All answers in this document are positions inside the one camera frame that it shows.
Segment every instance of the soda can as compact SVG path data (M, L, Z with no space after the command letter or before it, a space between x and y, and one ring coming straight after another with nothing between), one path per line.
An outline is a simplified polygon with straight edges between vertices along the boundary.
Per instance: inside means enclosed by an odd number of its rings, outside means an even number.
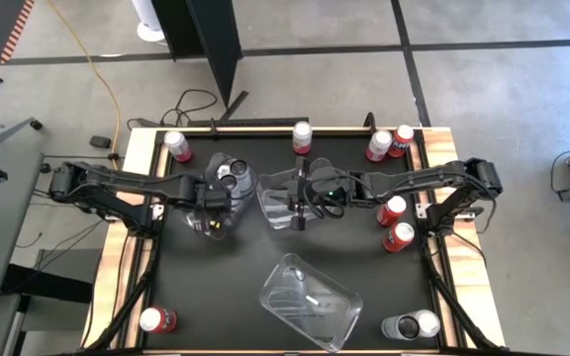
M395 222L384 236L382 244L389 252L399 252L415 237L415 230L406 222Z
M171 332L177 325L177 314L163 308L147 308L140 315L140 327L146 332Z
M406 201L400 196L395 196L389 199L386 204L380 206L377 211L377 222L382 226L390 226L397 221L397 219L406 210Z
M382 332L388 338L413 340L417 337L434 337L441 323L432 311L413 311L403 315L387 317L382 321Z
M230 173L237 179L237 185L241 192L247 192L252 186L252 177L250 177L247 163L240 159L234 161L230 165Z
M188 147L188 141L184 134L180 132L168 132L164 135L164 144L170 154L180 163L187 162L193 156L193 152Z
M420 324L410 315L387 317L382 321L384 336L396 340L414 340L420 334Z
M378 130L373 134L371 141L368 143L366 158L371 162L381 161L386 156L392 141L391 133L386 130Z
M312 126L306 122L296 123L293 130L294 152L307 154L312 149Z
M410 126L400 125L393 131L393 142L388 149L388 155L395 158L403 156L411 145L414 136L415 133Z

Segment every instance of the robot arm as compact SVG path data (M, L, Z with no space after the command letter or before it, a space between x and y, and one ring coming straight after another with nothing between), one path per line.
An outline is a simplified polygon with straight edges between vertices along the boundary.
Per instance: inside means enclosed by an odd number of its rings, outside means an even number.
M64 162L54 170L48 192L55 202L74 204L101 218L113 216L122 220L130 235L155 237L152 206L131 205L116 196L118 191L155 197L162 204L187 212L206 212L205 216L214 221L231 210L230 191L220 184L208 184L201 173L158 178L83 162ZM217 222L208 222L206 226L221 227Z
M327 215L327 206L375 208L393 195L416 193L443 187L456 188L445 201L432 204L427 210L427 229L450 229L454 217L479 199L493 200L503 192L494 164L472 158L465 162L451 161L441 166L388 175L380 172L353 172L323 167L310 173L310 163L297 159L297 184L288 191L288 207L297 215L290 226L305 229L304 207L310 207L320 219ZM340 218L341 214L331 218Z

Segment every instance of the table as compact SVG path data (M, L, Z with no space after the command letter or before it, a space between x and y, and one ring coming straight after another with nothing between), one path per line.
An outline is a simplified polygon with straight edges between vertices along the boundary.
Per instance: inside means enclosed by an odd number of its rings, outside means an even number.
M182 129L191 133L207 133L210 129L205 128L187 128ZM219 128L220 133L223 132L265 132L265 131L291 131L291 128ZM340 131L368 131L369 128L315 128L315 131L321 130L340 130ZM429 166L443 164L450 160L457 159L452 134L448 128L424 128L420 130L423 133L424 144L426 148L426 157ZM151 167L153 148L156 145L155 136L158 129L134 129L130 139L129 147L124 170L148 174ZM419 153L416 144L412 144L411 152L414 166L420 168L422 163L419 160ZM159 169L154 172L161 176L164 173L165 159L167 157L165 148L160 154L160 162L157 165ZM452 192L452 189L440 189L435 192L436 199L442 201ZM143 197L120 193L120 197L131 204L138 204ZM422 202L427 200L425 193L421 194ZM476 235L476 229L472 222L457 222L455 229L461 235L467 237L470 241L479 244ZM483 264L481 257L463 241L450 236L446 240L449 265L454 280L454 287L459 302L464 306L468 314L474 322L483 330L488 338L497 344L503 345L503 334L500 328L496 306L492 297L492 292L487 276L487 270ZM125 247L125 257L120 263L120 256ZM124 292L134 273L141 274L148 260L148 252L150 242L144 243L142 255L140 256L140 265L134 266L134 251L136 242L133 238L127 237L126 229L121 224L113 224L108 231L103 257L100 264L100 270L95 284L94 291L94 315L93 324L91 325L90 335L87 344L93 342L100 332L107 326L112 318L112 314L123 302ZM435 256L435 264L440 268L440 255ZM439 297L441 307L442 324L447 337L448 346L458 345L458 340L454 337L454 323L449 313L449 308ZM136 345L136 335L138 332L138 316L142 311L142 298L134 307L132 317L126 326L127 332L125 337L125 346L133 347Z

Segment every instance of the floor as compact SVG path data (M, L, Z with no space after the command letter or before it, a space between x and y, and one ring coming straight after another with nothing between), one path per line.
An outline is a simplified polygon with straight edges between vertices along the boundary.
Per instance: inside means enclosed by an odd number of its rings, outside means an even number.
M92 54L161 53L136 36L129 0L54 0ZM235 0L243 49L327 45L398 45L389 0ZM401 0L411 44L570 40L570 0ZM80 55L48 7L36 3L14 58ZM570 354L570 203L549 189L553 158L570 149L570 46L415 51L429 119L451 127L461 158L496 163L505 186L490 229L481 236L508 346ZM216 92L204 59L107 62L98 65L116 91L124 116L158 120L185 89ZM313 125L359 126L367 112L381 125L418 126L409 73L400 51L246 57L233 96L249 97L233 119L308 116ZM45 133L26 132L10 144L39 144L50 155L105 155L87 141L113 135L109 96L86 64L3 65L0 117L8 124L34 116ZM198 94L185 107L206 103ZM221 103L194 119L217 118ZM59 159L47 162L58 164ZM94 160L106 164L103 159ZM559 165L559 187L570 168ZM44 176L40 189L48 185ZM45 203L36 198L36 203ZM94 223L70 208L32 205L19 243L43 233L14 261L30 265L39 248L53 248ZM76 248L101 248L99 226ZM82 330L33 333L24 354L73 350Z

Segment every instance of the yellow cable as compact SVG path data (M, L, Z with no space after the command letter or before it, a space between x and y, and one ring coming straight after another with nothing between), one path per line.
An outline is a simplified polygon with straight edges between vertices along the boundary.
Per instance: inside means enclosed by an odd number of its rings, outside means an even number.
M83 52L85 53L85 57L87 57L87 61L89 62L89 65L94 70L94 74L96 74L96 77L98 77L98 79L100 79L100 81L105 85L105 88L107 88L107 91L109 92L109 95L111 96L111 100L114 102L114 107L116 108L116 131L114 132L114 140L113 140L113 144L111 146L111 151L112 151L112 153L117 153L116 147L118 146L118 134L120 133L120 125L122 122L122 116L120 115L120 107L118 106L118 100L116 100L116 96L114 95L114 92L111 90L111 87L109 86L109 84L107 83L105 78L103 78L103 76L100 75L100 73L98 72L98 68L96 68L96 64L94 64L93 60L91 60L91 56L89 55L89 52L87 52L87 49L83 45L83 42L80 40L78 35L74 32L74 29L72 29L72 27L69 25L67 20L65 20L65 18L62 16L60 11L58 11L58 9L56 8L56 5L54 5L54 3L51 0L47 0L47 3L51 6L51 8L56 13L56 15L60 18L60 20L63 22L63 24L67 27L67 29L69 30L71 35L74 37L74 39L78 43L78 46L80 46L80 49L83 50ZM112 159L112 163L114 163L114 168L118 169L118 163L116 162L116 159Z

